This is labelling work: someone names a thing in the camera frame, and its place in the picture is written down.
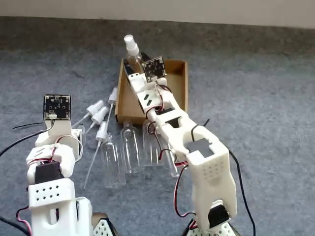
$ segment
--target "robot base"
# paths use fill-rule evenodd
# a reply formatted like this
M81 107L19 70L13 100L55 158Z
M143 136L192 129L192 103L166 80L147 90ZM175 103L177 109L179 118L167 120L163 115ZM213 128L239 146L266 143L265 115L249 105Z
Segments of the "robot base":
M194 230L189 229L189 225L193 222L193 219L189 222L187 228L182 233L182 236L241 236L232 225L229 223L224 223L221 226L221 229L217 232L213 232L210 234L204 234L198 228Z

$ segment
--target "black wire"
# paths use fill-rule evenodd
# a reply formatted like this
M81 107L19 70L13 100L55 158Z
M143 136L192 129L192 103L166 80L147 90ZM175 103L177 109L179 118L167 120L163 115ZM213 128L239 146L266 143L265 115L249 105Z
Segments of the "black wire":
M5 149L3 149L3 150L0 152L0 157L1 157L4 153L6 153L9 149L11 149L11 148L14 147L15 145L19 144L20 142L22 142L22 141L24 141L24 140L26 140L26 139L29 139L29 138L31 138L31 137L37 136L37 135L39 135L39 134L42 134L42 133L45 133L45 132L51 130L51 129L54 127L54 124L55 124L55 121L52 120L50 128L40 130L40 131L38 131L38 132L36 132L36 133L34 133L34 134L30 134L30 135L28 135L28 136L25 136L25 137L23 137L23 138L21 138L21 139L15 141L15 142L13 142L12 144L10 144L9 146L7 146ZM3 223L6 223L6 224L8 224L8 225L13 226L14 228L16 228L16 229L22 231L23 233L25 233L26 235L29 235L28 231L25 230L23 227L21 227L20 225L18 225L18 224L16 224L16 223L14 223L14 222L12 222L12 221L10 221L10 220L4 218L3 216L0 216L0 221L2 221Z
M197 128L198 126L200 126L200 125L199 125L199 124L195 125L195 126L191 129L191 131L190 131L191 138L192 138L192 141L193 141L193 142L195 142L195 137L193 136L193 130L194 130L195 128Z
M16 229L20 230L21 232L23 232L25 235L29 236L29 232L26 229L24 229L22 226L18 225L17 223L15 223L15 222L13 222L11 220L8 220L8 219L6 219L6 218L4 218L2 216L0 216L0 221L2 221L3 223L8 224L10 226L13 226L14 228L16 228Z
M42 133L45 133L45 132L51 130L51 129L54 127L54 124L55 124L55 121L53 120L53 121L51 122L50 128L40 130L40 131L38 131L38 132L36 132L36 133L34 133L34 134L30 134L30 135L28 135L28 136L25 136L25 137L23 137L23 138L21 138L21 139L15 141L14 143L11 143L9 146L7 146L5 149L3 149L3 150L0 152L0 157L1 157L6 151L8 151L10 148L14 147L15 145L19 144L20 142L22 142L22 141L24 141L24 140L26 140L26 139L29 139L29 138L31 138L31 137L37 136L37 135L39 135L39 134L42 134Z
M36 125L36 124L43 124L44 122L37 122L37 123L30 123L30 124L23 124L23 125L19 125L19 126L15 126L12 129L17 129L17 128L22 128L25 126L30 126L30 125Z
M243 200L244 200L244 205L245 205L245 208L246 208L246 211L248 213L248 216L250 217L251 219L251 222L252 222L252 231L253 231L253 236L256 236L256 226L255 226L255 222L254 222L254 219L252 218L252 214L251 214L251 211L248 207L248 204L247 204L247 200L246 200L246 197L245 197L245 192L244 192L244 187L243 187L243 181L242 181L242 175L241 175L241 168L240 168L240 164L236 158L236 156L234 155L234 153L227 147L230 155L232 156L232 158L234 159L235 163L236 163L236 168L237 168L237 173L238 173L238 178L240 180L240 186L241 186L241 191L242 191L242 196L243 196Z
M206 122L203 124L203 126L206 126L208 123L209 123L210 119L207 119ZM191 138L192 138L192 141L195 142L195 137L193 135L193 131L195 128L197 128L198 126L200 126L199 124L195 125L191 131L190 131L190 134L191 134Z
M209 123L210 119L207 119L203 126L206 126Z

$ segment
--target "wall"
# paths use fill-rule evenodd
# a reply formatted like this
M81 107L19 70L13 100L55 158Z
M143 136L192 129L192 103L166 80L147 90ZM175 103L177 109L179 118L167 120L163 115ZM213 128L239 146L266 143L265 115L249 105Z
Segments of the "wall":
M315 0L0 0L2 16L315 28Z

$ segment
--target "spray nozzle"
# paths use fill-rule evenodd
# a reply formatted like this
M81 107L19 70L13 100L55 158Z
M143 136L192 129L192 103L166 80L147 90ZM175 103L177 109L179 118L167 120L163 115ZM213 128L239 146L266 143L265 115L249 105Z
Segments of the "spray nozzle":
M126 43L128 54L130 56L136 56L140 52L138 44L136 44L131 34L126 35L124 37L124 41Z

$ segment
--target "perforated plate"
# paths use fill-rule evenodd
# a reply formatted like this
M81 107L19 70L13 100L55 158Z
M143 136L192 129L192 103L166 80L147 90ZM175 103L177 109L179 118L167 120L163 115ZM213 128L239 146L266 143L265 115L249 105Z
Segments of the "perforated plate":
M107 220L100 220L93 231L94 236L114 236Z
M236 236L229 223L222 224L221 230L216 233L203 234L198 228L189 230L186 236Z

